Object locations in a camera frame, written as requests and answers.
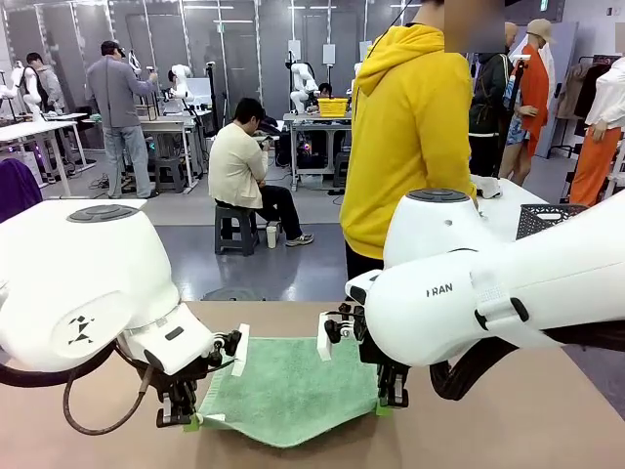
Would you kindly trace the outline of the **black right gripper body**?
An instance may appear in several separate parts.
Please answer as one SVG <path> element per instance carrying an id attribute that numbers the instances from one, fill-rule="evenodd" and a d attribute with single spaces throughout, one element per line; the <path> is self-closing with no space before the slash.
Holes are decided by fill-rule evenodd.
<path id="1" fill-rule="evenodd" d="M 391 372 L 395 372 L 402 376 L 408 374 L 409 366 L 389 358 L 380 350 L 372 338 L 364 338 L 360 342 L 359 357 L 364 363 L 376 364 L 378 373 L 386 373 L 389 375 Z"/>

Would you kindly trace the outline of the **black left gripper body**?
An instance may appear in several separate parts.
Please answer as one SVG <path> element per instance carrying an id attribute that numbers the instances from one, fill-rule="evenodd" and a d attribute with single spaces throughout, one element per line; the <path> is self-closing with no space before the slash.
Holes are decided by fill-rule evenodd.
<path id="1" fill-rule="evenodd" d="M 204 379 L 216 367 L 208 358 L 197 358 L 173 375 L 152 366 L 148 366 L 146 370 L 151 371 L 149 386 L 153 387 L 158 398 L 162 399 L 165 394 L 172 395 L 174 388 L 180 384 L 190 384 L 191 388 L 196 390 L 196 382 Z"/>

